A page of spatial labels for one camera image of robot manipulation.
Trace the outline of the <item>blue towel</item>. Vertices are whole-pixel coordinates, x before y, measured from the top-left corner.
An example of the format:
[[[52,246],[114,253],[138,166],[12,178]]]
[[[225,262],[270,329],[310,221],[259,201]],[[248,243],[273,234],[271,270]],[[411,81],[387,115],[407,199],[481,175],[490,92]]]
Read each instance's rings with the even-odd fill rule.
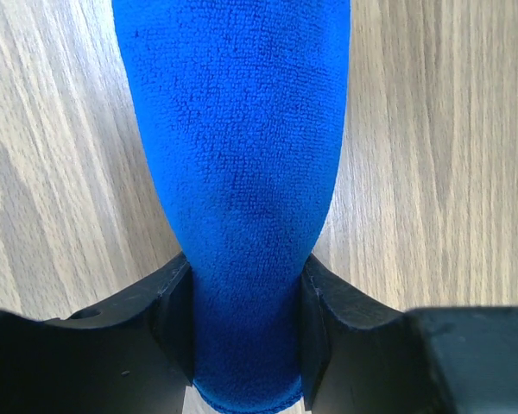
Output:
[[[299,279],[344,133],[347,1],[115,1],[148,167],[193,270],[194,385],[223,413],[301,397]]]

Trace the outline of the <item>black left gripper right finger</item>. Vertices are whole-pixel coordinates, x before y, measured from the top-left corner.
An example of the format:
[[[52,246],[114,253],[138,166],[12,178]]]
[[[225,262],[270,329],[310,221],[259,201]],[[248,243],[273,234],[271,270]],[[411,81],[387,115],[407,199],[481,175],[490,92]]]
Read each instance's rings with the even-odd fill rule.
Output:
[[[518,307],[400,312],[313,257],[300,289],[308,411],[518,413]]]

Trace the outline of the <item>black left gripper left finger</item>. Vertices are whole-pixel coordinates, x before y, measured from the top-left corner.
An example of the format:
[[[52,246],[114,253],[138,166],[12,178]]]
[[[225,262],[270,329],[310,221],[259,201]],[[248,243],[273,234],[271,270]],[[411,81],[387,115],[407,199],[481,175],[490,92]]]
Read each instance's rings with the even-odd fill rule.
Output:
[[[183,255],[67,319],[0,310],[0,413],[179,413],[193,380]]]

